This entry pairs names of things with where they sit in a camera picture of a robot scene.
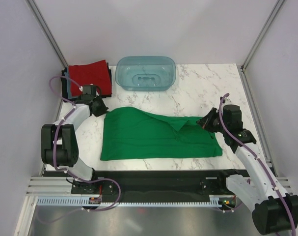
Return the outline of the green t shirt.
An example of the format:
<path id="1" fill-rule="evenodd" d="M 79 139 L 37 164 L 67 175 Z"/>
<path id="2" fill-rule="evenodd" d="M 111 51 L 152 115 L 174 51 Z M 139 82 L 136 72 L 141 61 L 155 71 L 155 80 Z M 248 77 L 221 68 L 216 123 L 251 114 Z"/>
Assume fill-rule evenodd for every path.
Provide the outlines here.
<path id="1" fill-rule="evenodd" d="M 213 133 L 202 129 L 199 117 L 170 117 L 133 107 L 106 114 L 102 161 L 152 158 L 209 158 L 223 154 Z"/>

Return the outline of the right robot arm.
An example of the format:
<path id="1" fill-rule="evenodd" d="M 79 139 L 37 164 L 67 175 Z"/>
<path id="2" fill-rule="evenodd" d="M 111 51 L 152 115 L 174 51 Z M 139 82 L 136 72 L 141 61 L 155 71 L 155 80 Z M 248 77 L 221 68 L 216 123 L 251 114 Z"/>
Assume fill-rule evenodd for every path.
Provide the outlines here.
<path id="1" fill-rule="evenodd" d="M 211 133 L 221 133 L 225 143 L 245 166 L 250 182 L 236 170 L 222 172 L 217 180 L 221 193 L 234 193 L 250 210 L 253 223 L 262 235 L 291 231 L 298 226 L 298 196 L 291 195 L 261 158 L 253 134 L 243 127 L 237 105 L 212 108 L 197 124 Z"/>

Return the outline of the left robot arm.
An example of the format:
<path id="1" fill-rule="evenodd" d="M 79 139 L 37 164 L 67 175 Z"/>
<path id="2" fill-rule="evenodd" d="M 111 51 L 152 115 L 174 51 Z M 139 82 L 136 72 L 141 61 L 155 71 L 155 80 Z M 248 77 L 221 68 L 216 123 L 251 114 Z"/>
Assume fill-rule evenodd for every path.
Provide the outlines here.
<path id="1" fill-rule="evenodd" d="M 73 177 L 75 183 L 82 183 L 88 193 L 95 193 L 99 189 L 99 181 L 95 178 L 95 170 L 79 157 L 76 130 L 89 117 L 104 115 L 108 107 L 97 85 L 82 86 L 81 91 L 67 114 L 52 124 L 42 126 L 41 159 L 56 171 Z"/>

